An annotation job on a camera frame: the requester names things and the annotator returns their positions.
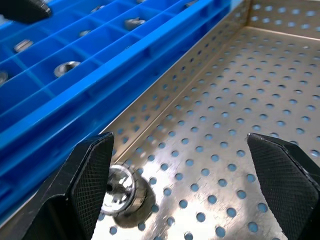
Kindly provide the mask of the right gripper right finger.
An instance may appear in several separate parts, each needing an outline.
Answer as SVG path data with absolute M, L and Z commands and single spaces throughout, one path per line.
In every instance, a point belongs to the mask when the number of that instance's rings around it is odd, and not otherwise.
M 320 240 L 320 167 L 296 144 L 249 133 L 261 192 L 288 240 Z

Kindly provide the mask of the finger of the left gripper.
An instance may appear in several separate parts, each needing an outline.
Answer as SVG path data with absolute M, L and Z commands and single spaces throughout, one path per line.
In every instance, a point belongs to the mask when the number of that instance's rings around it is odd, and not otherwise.
M 0 15 L 29 25 L 50 18 L 52 10 L 43 0 L 0 0 Z

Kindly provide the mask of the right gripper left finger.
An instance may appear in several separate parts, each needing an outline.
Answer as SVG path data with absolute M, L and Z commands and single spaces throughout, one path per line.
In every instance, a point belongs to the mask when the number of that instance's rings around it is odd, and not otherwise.
M 91 240 L 107 190 L 113 146 L 114 135 L 107 132 L 74 147 L 32 198 L 21 240 Z

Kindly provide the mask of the metal nut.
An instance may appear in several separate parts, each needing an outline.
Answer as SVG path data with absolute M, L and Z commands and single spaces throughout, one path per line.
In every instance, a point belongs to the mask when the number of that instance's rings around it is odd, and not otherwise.
M 146 195 L 146 184 L 136 171 L 127 164 L 113 164 L 101 213 L 112 217 L 131 215 L 142 206 Z

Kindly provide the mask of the blue compartment tray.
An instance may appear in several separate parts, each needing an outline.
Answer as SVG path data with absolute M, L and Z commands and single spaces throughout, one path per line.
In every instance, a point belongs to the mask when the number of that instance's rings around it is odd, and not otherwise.
M 102 9 L 91 13 L 97 6 Z M 97 134 L 210 31 L 232 0 L 54 0 L 53 16 L 0 25 L 0 224 L 82 139 Z M 134 30 L 125 20 L 140 18 Z M 79 37 L 84 30 L 90 33 Z M 33 41 L 16 53 L 14 46 Z M 80 65 L 61 77 L 55 68 Z

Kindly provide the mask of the perforated metal tray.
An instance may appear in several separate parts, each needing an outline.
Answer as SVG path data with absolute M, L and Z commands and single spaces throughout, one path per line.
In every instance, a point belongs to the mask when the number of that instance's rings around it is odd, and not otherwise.
M 262 194 L 247 136 L 295 144 L 320 167 L 320 0 L 231 6 L 81 141 L 104 133 L 114 136 L 110 166 L 130 166 L 147 192 L 130 215 L 100 209 L 90 240 L 288 240 Z M 46 179 L 0 224 L 0 240 L 21 240 Z

